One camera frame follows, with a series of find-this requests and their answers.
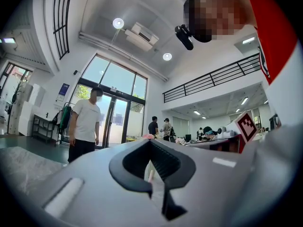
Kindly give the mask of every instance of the black pants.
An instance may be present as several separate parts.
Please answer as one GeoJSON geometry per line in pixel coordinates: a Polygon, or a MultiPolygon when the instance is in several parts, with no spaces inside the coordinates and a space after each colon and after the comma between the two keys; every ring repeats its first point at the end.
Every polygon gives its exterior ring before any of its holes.
{"type": "Polygon", "coordinates": [[[75,146],[70,146],[68,152],[68,162],[72,162],[78,157],[95,151],[95,142],[88,142],[84,140],[75,140],[75,146]]]}

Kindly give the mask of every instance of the black metal railing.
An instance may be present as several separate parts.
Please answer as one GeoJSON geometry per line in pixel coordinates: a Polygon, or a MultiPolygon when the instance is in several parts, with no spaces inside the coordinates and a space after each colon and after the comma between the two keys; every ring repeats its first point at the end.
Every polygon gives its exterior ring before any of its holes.
{"type": "Polygon", "coordinates": [[[71,0],[53,0],[53,34],[56,39],[60,60],[70,52],[67,21],[71,0]]]}
{"type": "Polygon", "coordinates": [[[254,54],[164,92],[164,103],[235,80],[260,69],[259,53],[254,54]]]}

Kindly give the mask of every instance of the red shirt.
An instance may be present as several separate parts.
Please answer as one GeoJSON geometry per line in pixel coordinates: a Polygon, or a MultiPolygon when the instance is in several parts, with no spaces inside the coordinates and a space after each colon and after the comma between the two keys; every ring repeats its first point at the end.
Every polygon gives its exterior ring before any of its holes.
{"type": "Polygon", "coordinates": [[[287,17],[274,0],[250,0],[257,33],[264,52],[269,76],[268,83],[275,80],[291,56],[298,38],[287,17]]]}

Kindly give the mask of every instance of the pipe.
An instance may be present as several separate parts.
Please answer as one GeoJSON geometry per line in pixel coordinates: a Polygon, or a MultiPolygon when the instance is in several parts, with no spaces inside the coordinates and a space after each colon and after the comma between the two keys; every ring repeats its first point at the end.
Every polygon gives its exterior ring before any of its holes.
{"type": "Polygon", "coordinates": [[[136,63],[137,65],[141,66],[142,68],[148,70],[149,72],[151,72],[152,74],[154,74],[155,76],[157,76],[158,78],[163,80],[164,82],[168,81],[167,77],[165,77],[164,75],[162,75],[155,69],[151,68],[150,66],[146,65],[144,62],[140,61],[139,59],[135,58],[133,55],[127,53],[126,51],[120,49],[119,47],[117,47],[115,45],[112,45],[102,39],[85,34],[83,32],[79,33],[79,39],[92,43],[98,47],[101,47],[102,49],[111,50],[114,53],[122,55],[122,56],[126,57],[128,60],[130,60],[130,61],[136,63]]]}

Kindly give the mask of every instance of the black shelf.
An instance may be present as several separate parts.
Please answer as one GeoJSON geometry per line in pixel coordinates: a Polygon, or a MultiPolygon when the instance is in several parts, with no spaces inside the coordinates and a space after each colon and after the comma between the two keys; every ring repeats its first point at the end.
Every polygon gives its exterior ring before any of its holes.
{"type": "Polygon", "coordinates": [[[51,131],[53,131],[52,129],[48,129],[48,128],[43,127],[42,125],[37,124],[37,123],[34,123],[34,126],[36,126],[36,127],[40,128],[40,129],[42,129],[42,130],[44,130],[44,131],[47,131],[47,132],[51,132],[51,131]]]}
{"type": "Polygon", "coordinates": [[[33,136],[38,136],[38,137],[40,137],[40,138],[42,138],[42,139],[44,139],[44,140],[51,140],[50,137],[47,137],[46,135],[43,135],[43,134],[41,134],[41,133],[39,133],[39,132],[37,132],[37,131],[34,131],[34,132],[33,132],[33,136]]]}

